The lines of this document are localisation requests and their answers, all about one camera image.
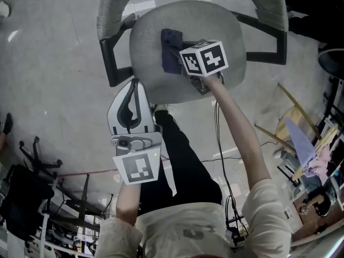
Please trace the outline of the person's white shirt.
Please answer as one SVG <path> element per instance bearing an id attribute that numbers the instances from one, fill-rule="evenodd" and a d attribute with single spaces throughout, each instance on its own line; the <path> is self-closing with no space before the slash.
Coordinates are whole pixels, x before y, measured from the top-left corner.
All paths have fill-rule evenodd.
<path id="1" fill-rule="evenodd" d="M 226 238 L 221 205 L 190 203 L 143 214 L 136 226 L 111 217 L 101 223 L 95 258 L 287 258 L 290 225 L 270 179 L 256 183 L 242 209 L 249 235 L 242 249 L 233 250 Z"/>

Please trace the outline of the person's black trousers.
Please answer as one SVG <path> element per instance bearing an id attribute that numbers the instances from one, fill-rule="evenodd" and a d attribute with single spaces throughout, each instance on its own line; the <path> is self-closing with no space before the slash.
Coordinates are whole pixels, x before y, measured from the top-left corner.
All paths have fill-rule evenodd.
<path id="1" fill-rule="evenodd" d="M 155 111 L 156 123 L 162 127 L 163 140 L 170 159 L 176 195 L 168 185 L 163 164 L 154 182 L 141 185 L 138 215 L 187 203 L 222 203 L 220 186 L 211 178 L 187 136 L 167 110 Z"/>

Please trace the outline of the grey padded chair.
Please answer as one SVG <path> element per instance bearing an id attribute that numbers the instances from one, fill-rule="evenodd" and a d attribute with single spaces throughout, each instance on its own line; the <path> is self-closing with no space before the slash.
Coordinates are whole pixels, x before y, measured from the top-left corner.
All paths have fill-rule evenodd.
<path id="1" fill-rule="evenodd" d="M 128 78 L 139 79 L 150 102 L 183 103 L 208 96 L 182 74 L 169 74 L 162 66 L 161 31 L 178 30 L 187 46 L 199 40 L 223 43 L 229 68 L 223 71 L 225 85 L 232 89 L 245 76 L 246 63 L 286 63 L 288 20 L 285 0 L 252 0 L 256 17 L 230 11 L 202 1 L 177 1 L 150 10 L 142 17 L 122 17 L 129 0 L 101 0 L 97 36 L 107 78 L 116 87 Z M 276 38 L 276 52 L 245 49 L 241 24 Z"/>

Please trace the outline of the person's right forearm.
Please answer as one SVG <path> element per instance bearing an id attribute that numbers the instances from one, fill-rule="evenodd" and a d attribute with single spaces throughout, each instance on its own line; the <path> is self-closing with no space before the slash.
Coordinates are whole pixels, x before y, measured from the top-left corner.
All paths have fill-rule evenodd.
<path id="1" fill-rule="evenodd" d="M 243 160 L 249 188 L 271 179 L 253 126 L 216 75 L 203 78 L 219 104 Z"/>

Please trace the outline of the black office chair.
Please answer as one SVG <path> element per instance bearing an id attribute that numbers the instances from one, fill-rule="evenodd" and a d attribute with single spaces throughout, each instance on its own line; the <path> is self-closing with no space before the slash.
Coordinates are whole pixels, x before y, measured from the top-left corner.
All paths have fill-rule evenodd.
<path id="1" fill-rule="evenodd" d="M 24 142 L 19 142 L 20 151 L 29 160 L 33 169 L 21 164 L 12 165 L 4 179 L 8 185 L 8 192 L 0 205 L 0 216 L 5 220 L 8 232 L 23 241 L 31 241 L 42 222 L 42 215 L 39 213 L 42 202 L 54 197 L 54 190 L 39 174 L 43 173 L 56 179 L 57 173 L 50 173 L 49 170 L 62 166 L 61 160 L 49 164 L 39 159 L 39 141 L 39 137 L 34 138 L 33 156 L 24 149 Z"/>

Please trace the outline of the black metal desk frame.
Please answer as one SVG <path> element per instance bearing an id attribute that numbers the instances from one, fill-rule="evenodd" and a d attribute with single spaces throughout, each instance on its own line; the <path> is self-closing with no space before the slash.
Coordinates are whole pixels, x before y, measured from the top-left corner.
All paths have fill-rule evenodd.
<path id="1" fill-rule="evenodd" d="M 51 174 L 54 183 L 52 189 L 55 192 L 59 192 L 62 196 L 62 201 L 56 211 L 51 210 L 52 198 L 49 198 L 45 205 L 42 205 L 42 214 L 44 214 L 44 220 L 41 232 L 41 248 L 46 245 L 45 227 L 49 221 L 52 222 L 52 226 L 62 227 L 70 230 L 74 235 L 77 235 L 79 228 L 92 231 L 92 242 L 88 242 L 85 235 L 82 235 L 80 239 L 73 237 L 73 242 L 67 239 L 67 232 L 63 235 L 58 235 L 57 232 L 52 229 L 53 236 L 62 243 L 72 246 L 71 249 L 62 248 L 63 252 L 70 251 L 71 254 L 76 255 L 78 258 L 93 258 L 96 250 L 96 242 L 98 240 L 97 234 L 100 232 L 100 220 L 106 219 L 110 214 L 110 206 L 113 201 L 113 195 L 110 199 L 105 200 L 106 207 L 98 208 L 96 205 L 88 202 L 88 183 L 90 174 L 86 174 L 86 180 L 83 186 L 82 195 L 80 198 L 75 197 L 72 194 L 67 193 L 63 188 L 63 179 L 59 180 L 56 172 Z"/>

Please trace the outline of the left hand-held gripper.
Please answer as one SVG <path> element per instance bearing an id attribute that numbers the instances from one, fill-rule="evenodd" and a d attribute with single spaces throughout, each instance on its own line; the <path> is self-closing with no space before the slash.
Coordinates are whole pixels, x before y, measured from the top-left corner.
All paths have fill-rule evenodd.
<path id="1" fill-rule="evenodd" d="M 133 94 L 137 111 L 135 124 L 133 112 L 129 109 Z M 107 112 L 107 121 L 113 135 L 111 144 L 115 148 L 112 159 L 124 183 L 156 181 L 160 169 L 162 134 L 154 132 L 151 106 L 139 79 L 132 79 L 118 91 Z"/>

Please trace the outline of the pink cloth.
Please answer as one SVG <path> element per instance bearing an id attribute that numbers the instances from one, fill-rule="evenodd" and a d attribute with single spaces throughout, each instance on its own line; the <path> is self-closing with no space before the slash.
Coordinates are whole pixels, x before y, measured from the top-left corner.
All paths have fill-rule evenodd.
<path id="1" fill-rule="evenodd" d="M 331 160 L 331 149 L 329 145 L 321 149 L 321 151 L 308 163 L 308 171 L 313 176 L 326 177 L 327 166 Z"/>

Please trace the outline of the round wooden table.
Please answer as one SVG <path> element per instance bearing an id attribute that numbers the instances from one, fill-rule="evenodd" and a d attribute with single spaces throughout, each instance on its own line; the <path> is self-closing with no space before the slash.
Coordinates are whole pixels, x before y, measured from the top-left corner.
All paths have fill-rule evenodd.
<path id="1" fill-rule="evenodd" d="M 308 123 L 312 131 L 315 133 L 318 142 L 313 145 L 309 138 L 298 126 L 298 122 L 294 122 L 293 116 L 295 114 L 286 113 L 283 118 L 279 121 L 276 133 L 271 133 L 259 125 L 254 126 L 268 135 L 272 139 L 280 143 L 290 154 L 297 157 L 299 161 L 299 167 L 295 171 L 292 180 L 297 180 L 300 177 L 307 176 L 318 176 L 322 184 L 328 180 L 327 166 L 331 160 L 330 144 L 337 135 L 339 129 L 338 124 L 334 124 L 324 136 L 320 135 L 320 132 L 312 122 L 311 118 L 296 101 L 296 99 L 289 93 L 284 86 L 278 84 L 278 87 L 288 96 L 293 102 L 294 107 L 290 110 L 299 112 L 305 121 Z"/>

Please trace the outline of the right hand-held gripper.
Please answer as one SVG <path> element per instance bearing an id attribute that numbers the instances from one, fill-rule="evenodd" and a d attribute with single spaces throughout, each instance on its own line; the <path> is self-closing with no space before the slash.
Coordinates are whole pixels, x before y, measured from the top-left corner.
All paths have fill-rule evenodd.
<path id="1" fill-rule="evenodd" d="M 202 78 L 216 74 L 223 79 L 222 71 L 228 68 L 228 62 L 221 41 L 201 40 L 199 42 L 184 42 L 184 49 L 179 51 L 170 48 L 177 63 L 183 67 L 182 74 L 186 76 L 196 90 L 202 95 L 210 92 Z"/>

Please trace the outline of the black round stool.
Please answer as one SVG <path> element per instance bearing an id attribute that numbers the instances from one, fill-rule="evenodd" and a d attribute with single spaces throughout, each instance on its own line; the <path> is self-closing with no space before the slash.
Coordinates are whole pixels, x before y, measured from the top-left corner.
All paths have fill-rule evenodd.
<path id="1" fill-rule="evenodd" d="M 331 76 L 344 80 L 344 48 L 323 49 L 318 53 L 318 63 Z"/>

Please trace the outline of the lavender cloth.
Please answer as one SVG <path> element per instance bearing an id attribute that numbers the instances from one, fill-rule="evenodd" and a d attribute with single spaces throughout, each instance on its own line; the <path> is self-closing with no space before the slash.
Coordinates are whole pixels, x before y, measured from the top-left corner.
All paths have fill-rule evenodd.
<path id="1" fill-rule="evenodd" d="M 316 157 L 315 147 L 290 118 L 286 118 L 284 122 L 288 128 L 294 149 L 296 150 L 296 155 L 303 170 L 303 175 L 312 177 L 313 175 L 308 171 L 308 163 Z"/>

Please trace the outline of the person's left forearm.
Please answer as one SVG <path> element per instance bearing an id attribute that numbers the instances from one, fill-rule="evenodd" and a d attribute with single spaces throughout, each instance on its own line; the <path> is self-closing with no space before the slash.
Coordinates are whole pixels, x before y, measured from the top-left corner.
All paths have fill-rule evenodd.
<path id="1" fill-rule="evenodd" d="M 116 217 L 134 226 L 140 204 L 141 184 L 123 183 L 116 202 Z"/>

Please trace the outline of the dark wiping cloth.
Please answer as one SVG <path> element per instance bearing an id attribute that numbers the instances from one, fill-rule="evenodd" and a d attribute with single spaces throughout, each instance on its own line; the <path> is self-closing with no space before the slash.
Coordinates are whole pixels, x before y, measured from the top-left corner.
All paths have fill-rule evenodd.
<path id="1" fill-rule="evenodd" d="M 165 73 L 182 74 L 182 67 L 170 52 L 170 48 L 183 50 L 182 32 L 164 28 L 161 30 L 162 68 Z"/>

